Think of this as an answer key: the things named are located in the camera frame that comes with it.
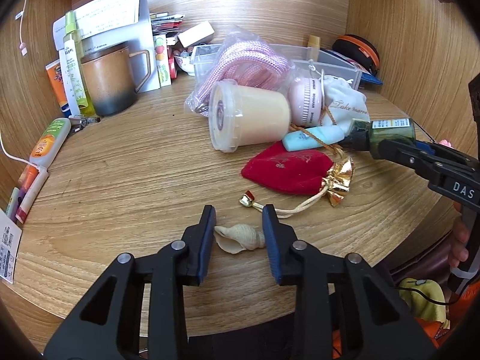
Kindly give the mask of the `person right hand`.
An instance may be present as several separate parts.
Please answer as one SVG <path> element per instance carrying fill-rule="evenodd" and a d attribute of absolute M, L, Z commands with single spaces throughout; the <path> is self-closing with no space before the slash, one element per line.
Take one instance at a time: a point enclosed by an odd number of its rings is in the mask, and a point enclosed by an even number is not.
<path fill-rule="evenodd" d="M 460 263 L 466 262 L 469 251 L 465 247 L 470 238 L 470 230 L 465 226 L 462 217 L 455 218 L 451 229 L 451 244 L 448 254 L 450 268 L 457 268 Z"/>

